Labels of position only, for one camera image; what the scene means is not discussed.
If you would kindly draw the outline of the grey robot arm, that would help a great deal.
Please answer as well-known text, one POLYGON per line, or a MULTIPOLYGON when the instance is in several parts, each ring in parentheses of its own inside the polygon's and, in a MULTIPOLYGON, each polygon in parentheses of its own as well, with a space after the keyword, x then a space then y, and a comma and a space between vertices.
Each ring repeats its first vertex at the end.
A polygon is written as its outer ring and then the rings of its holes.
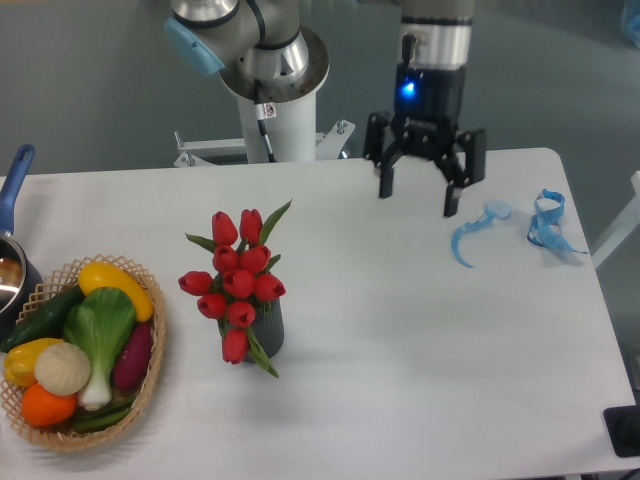
MULTIPOLYGON (((486 134, 458 126, 474 5, 403 1, 391 112, 369 116, 363 154, 379 194, 393 192, 404 156, 436 164, 447 182, 444 213, 485 177, 486 134)), ((219 75, 235 95, 252 163, 334 158, 340 147, 316 131, 316 95, 329 71, 326 46, 300 22, 295 1, 175 1, 164 29, 184 61, 219 75)))

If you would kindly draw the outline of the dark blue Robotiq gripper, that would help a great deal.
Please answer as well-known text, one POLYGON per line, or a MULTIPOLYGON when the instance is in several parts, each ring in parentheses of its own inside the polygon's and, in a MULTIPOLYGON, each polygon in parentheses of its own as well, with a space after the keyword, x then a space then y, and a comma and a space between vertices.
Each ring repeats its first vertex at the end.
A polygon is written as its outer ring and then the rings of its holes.
POLYGON ((393 164, 402 155, 436 163, 447 180, 444 217, 457 214, 462 191, 485 178, 485 129, 458 131, 473 20, 404 15, 394 115, 369 115, 362 156, 379 175, 379 197, 393 194, 393 164), (385 147, 391 124, 394 140, 385 147))

